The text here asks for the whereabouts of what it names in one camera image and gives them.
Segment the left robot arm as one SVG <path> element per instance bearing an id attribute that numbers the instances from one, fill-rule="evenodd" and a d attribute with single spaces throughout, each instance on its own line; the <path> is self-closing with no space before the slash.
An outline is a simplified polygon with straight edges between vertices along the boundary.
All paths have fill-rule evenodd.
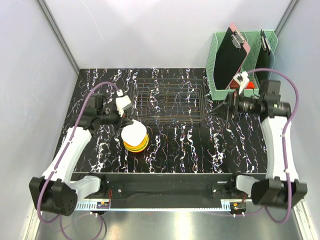
<path id="1" fill-rule="evenodd" d="M 67 130 L 62 146 L 50 166 L 41 177 L 33 177 L 29 190 L 37 214 L 42 212 L 70 216 L 77 203 L 89 195 L 103 198 L 108 193 L 105 177 L 90 173 L 80 180 L 72 182 L 74 168 L 91 141 L 92 135 L 103 125 L 117 125 L 125 117 L 132 102 L 122 91 L 117 91 L 116 110 L 106 113 L 100 93 L 87 96 L 74 125 Z"/>

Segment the white green bowl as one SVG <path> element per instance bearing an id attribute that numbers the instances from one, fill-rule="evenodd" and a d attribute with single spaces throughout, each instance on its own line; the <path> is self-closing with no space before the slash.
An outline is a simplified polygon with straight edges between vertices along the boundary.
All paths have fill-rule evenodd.
<path id="1" fill-rule="evenodd" d="M 121 131 L 122 140 L 132 147 L 140 145 L 146 135 L 147 128 L 137 120 L 132 120 L 132 124 L 125 126 Z"/>

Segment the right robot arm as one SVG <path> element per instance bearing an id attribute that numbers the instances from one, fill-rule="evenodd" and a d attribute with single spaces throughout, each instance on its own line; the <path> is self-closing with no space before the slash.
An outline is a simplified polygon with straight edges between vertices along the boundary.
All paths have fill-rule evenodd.
<path id="1" fill-rule="evenodd" d="M 255 205 L 285 209 L 295 206 L 307 194 L 307 184 L 299 181 L 292 154 L 291 106 L 281 101 L 280 88 L 278 80 L 263 80 L 258 98 L 237 92 L 225 98 L 227 113 L 233 117 L 241 113 L 259 115 L 267 150 L 267 171 L 263 180 L 234 173 L 217 189 L 222 196 L 234 199 L 246 196 Z"/>

